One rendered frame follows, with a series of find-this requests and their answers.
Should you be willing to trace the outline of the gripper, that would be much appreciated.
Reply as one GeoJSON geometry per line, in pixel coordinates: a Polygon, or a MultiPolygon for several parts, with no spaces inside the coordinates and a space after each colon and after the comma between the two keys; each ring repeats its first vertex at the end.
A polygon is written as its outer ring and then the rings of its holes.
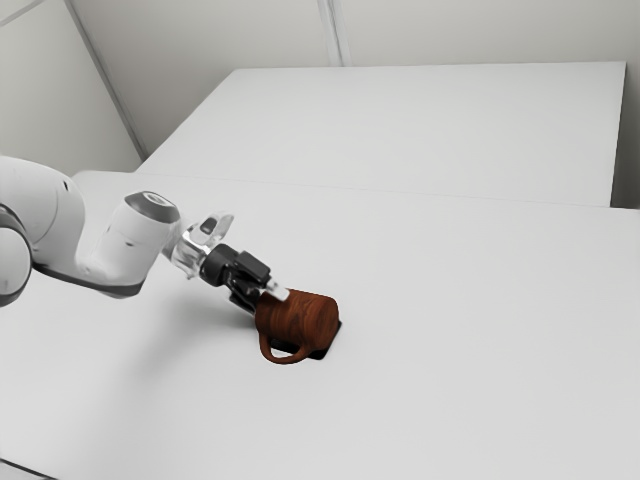
{"type": "Polygon", "coordinates": [[[218,244],[206,256],[199,276],[208,284],[227,285],[229,300],[242,310],[254,315],[261,297],[258,287],[278,301],[286,301],[289,290],[270,280],[271,269],[247,251],[238,252],[227,244],[218,244]]]}

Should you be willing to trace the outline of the brown wooden mug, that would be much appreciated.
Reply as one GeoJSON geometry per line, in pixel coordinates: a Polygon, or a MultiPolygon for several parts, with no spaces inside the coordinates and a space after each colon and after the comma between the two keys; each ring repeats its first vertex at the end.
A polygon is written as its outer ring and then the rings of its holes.
{"type": "Polygon", "coordinates": [[[341,326],[335,299],[295,289],[285,301],[263,293],[254,318],[260,351],[275,364],[324,359],[341,326]]]}

